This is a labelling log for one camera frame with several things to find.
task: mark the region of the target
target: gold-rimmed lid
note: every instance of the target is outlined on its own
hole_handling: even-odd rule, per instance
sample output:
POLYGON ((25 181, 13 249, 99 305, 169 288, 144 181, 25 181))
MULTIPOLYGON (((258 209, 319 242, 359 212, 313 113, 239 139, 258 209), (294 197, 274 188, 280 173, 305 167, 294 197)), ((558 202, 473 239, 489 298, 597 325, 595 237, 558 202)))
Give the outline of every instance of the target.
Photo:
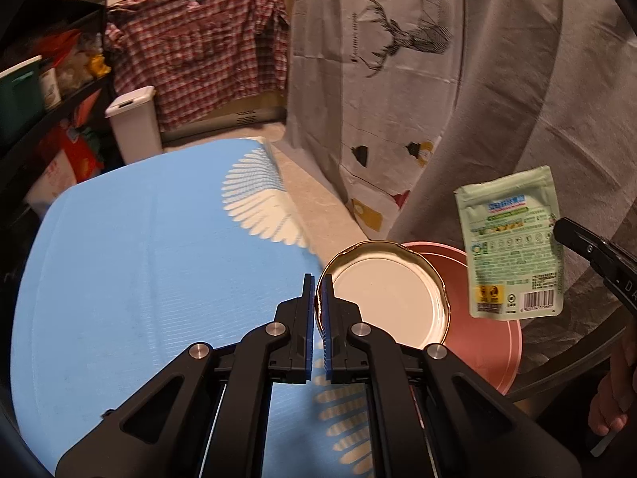
MULTIPOLYGON (((334 295, 358 304, 364 322, 382 328, 397 343, 418 349, 442 343, 450 310, 445 284, 429 261, 390 241, 365 241, 336 255, 318 281, 332 275, 334 295)), ((322 332, 321 298, 315 316, 322 332)))

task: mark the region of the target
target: barcode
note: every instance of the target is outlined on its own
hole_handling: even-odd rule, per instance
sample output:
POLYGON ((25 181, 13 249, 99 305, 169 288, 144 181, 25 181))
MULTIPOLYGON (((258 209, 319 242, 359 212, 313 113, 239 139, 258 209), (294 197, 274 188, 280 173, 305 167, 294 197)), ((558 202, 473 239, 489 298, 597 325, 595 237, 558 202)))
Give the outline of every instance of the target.
POLYGON ((489 302, 478 302, 478 311, 483 313, 498 313, 502 306, 499 304, 492 304, 489 302))
POLYGON ((549 309, 553 306, 554 294, 555 289, 524 293, 522 307, 525 311, 533 311, 535 309, 549 309))

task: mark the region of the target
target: human hand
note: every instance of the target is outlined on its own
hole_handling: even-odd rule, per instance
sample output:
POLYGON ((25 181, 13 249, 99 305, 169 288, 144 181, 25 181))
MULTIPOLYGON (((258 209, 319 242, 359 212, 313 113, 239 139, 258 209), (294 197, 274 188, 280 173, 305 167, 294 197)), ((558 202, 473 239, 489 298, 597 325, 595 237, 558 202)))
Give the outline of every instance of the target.
POLYGON ((628 421, 626 411, 637 392, 637 322, 632 319, 610 356, 610 372, 600 381, 590 402, 588 425, 600 437, 620 431, 628 421))

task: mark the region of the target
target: blue tablecloth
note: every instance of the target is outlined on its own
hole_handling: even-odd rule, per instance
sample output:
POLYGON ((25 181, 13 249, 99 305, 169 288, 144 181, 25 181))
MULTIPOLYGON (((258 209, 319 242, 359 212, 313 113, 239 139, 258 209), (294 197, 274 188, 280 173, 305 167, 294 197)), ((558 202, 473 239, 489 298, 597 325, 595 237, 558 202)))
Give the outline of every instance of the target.
MULTIPOLYGON (((235 343, 299 296, 319 262, 267 145, 221 140, 74 186, 49 209, 20 286, 12 394, 21 435, 51 472, 195 341, 235 343)), ((265 477, 371 472, 360 386, 275 385, 265 477)))

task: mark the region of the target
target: deer print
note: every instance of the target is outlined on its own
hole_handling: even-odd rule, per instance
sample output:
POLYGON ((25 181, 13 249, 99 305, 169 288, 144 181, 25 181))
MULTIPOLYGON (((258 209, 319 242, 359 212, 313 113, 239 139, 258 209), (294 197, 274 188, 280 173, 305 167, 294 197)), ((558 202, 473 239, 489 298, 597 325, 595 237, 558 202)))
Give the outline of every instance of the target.
POLYGON ((447 50, 451 41, 451 33, 447 27, 440 25, 440 1, 437 3, 439 19, 434 22, 427 11, 425 3, 429 0, 420 0, 420 17, 418 18, 418 27, 412 30, 403 30, 394 20, 388 20, 385 9, 376 0, 367 0, 370 4, 365 7, 363 12, 368 10, 376 15, 376 19, 372 23, 380 23, 384 30, 392 35, 392 42, 383 48, 381 52, 372 52, 378 60, 375 63, 369 63, 359 56, 359 59, 365 66, 372 70, 368 77, 377 75, 385 66, 388 57, 396 55, 401 48, 410 48, 418 50, 418 52, 428 52, 432 54, 442 54, 447 50))

